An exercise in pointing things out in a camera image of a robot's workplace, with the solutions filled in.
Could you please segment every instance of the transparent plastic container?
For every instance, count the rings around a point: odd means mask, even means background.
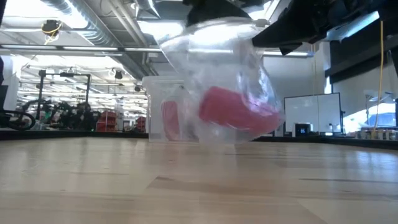
[[[250,19],[229,17],[158,40],[181,85],[168,83],[162,90],[159,86],[148,90],[162,95],[151,99],[150,107],[151,114],[160,113],[161,139],[235,144],[270,133],[283,123],[282,104],[262,65],[263,50],[251,43],[261,30]]]
[[[173,93],[181,85],[183,85],[183,80],[180,77],[153,76],[142,79],[142,86],[148,94],[147,132],[150,141],[168,141],[164,131],[162,103],[167,100],[178,100],[180,96],[177,92],[175,95]]]

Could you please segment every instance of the metal pipe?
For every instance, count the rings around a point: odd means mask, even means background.
[[[43,84],[44,84],[44,77],[46,76],[45,74],[45,70],[40,70],[39,71],[39,75],[40,75],[40,86],[39,86],[39,100],[37,103],[37,111],[36,111],[36,120],[40,119],[40,107],[41,107],[41,101],[43,98]]]
[[[398,99],[395,99],[396,102],[396,126],[398,127]]]
[[[38,95],[39,91],[18,91],[18,94],[31,94],[31,95]],[[86,93],[80,93],[80,92],[56,92],[56,91],[43,91],[43,95],[57,95],[57,96],[71,96],[71,95],[81,95],[84,96]],[[144,93],[117,93],[116,96],[114,93],[91,93],[90,95],[92,96],[113,96],[115,98],[121,96],[141,96],[143,98],[146,98],[146,95]]]
[[[5,27],[0,29],[4,32],[42,32],[42,29],[36,29],[31,27]],[[93,29],[60,29],[62,32],[96,32]]]
[[[86,89],[86,110],[88,109],[88,92],[90,91],[91,75],[87,75],[87,89]]]
[[[124,15],[124,18],[126,18],[127,22],[133,28],[133,31],[137,34],[137,36],[139,38],[139,41],[137,41],[137,43],[139,43],[140,45],[143,45],[143,46],[148,46],[148,43],[144,37],[144,34],[141,32],[141,28],[139,27],[138,22],[135,19],[131,18],[130,14],[127,12],[127,10],[124,7],[124,5],[122,4],[121,0],[114,0],[113,2],[120,9],[122,14]]]
[[[40,84],[38,81],[20,81],[21,84]],[[44,82],[44,85],[86,85],[86,82]],[[91,83],[90,86],[134,86],[135,83]]]
[[[153,47],[77,47],[77,46],[48,46],[48,45],[16,45],[16,44],[1,44],[0,54],[4,54],[4,50],[10,50],[12,53],[18,54],[18,51],[34,50],[35,54],[40,55],[48,52],[153,52],[161,53],[162,50]],[[192,49],[192,53],[201,52],[205,49]],[[225,50],[207,50],[209,54],[214,53],[230,53]],[[268,57],[313,57],[311,52],[292,52],[283,56],[279,51],[266,50],[264,55]]]
[[[142,41],[140,40],[138,34],[134,30],[132,30],[132,28],[130,26],[128,26],[128,24],[122,18],[122,15],[120,15],[118,9],[114,5],[114,3],[116,3],[117,1],[118,0],[115,0],[115,1],[108,0],[108,4],[111,7],[111,10],[112,10],[113,14],[115,14],[115,16],[119,19],[119,22],[123,25],[123,27],[127,30],[127,32],[129,32],[130,36],[134,39],[134,41],[138,45],[142,45]]]

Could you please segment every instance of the clear plastic bin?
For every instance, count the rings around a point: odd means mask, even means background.
[[[168,114],[162,113],[165,110],[164,103],[165,101],[177,102],[179,100],[180,96],[177,93],[178,89],[183,86],[183,80],[181,77],[174,76],[144,77],[142,79],[142,86],[146,89],[148,94],[147,132],[149,133],[149,141],[169,141],[168,137],[166,136],[167,133],[165,131],[164,120],[164,115],[167,116]],[[177,124],[178,132],[183,133],[184,130],[180,126],[181,122]]]

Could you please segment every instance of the table surface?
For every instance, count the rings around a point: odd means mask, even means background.
[[[2,224],[397,220],[397,151],[115,138],[0,142]]]

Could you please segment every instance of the ceiling light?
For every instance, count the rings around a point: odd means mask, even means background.
[[[221,50],[221,49],[189,49],[190,53],[210,53],[210,54],[228,54],[232,53],[232,50]]]
[[[127,52],[155,52],[155,53],[162,52],[160,48],[155,48],[155,47],[126,47],[124,50]]]
[[[124,86],[122,83],[91,83],[90,85],[95,85],[95,86]]]
[[[269,56],[282,56],[281,52],[272,52],[272,51],[265,51],[264,55],[269,55]],[[308,52],[291,52],[288,54],[288,56],[293,56],[293,57],[309,57],[311,56],[310,53]]]
[[[122,71],[117,70],[116,73],[114,74],[114,78],[118,80],[122,79],[123,78]]]
[[[69,82],[71,82],[71,83],[76,83],[76,81],[73,80],[73,79],[71,79],[71,78],[65,78],[65,80],[66,80],[66,81],[69,81]]]
[[[139,85],[136,85],[136,87],[134,87],[134,91],[140,92],[141,91],[141,87]]]
[[[63,47],[65,50],[88,50],[88,51],[118,51],[117,47]]]
[[[24,50],[56,50],[56,46],[43,46],[43,45],[14,45],[14,44],[2,44],[2,48],[5,49],[24,49]]]

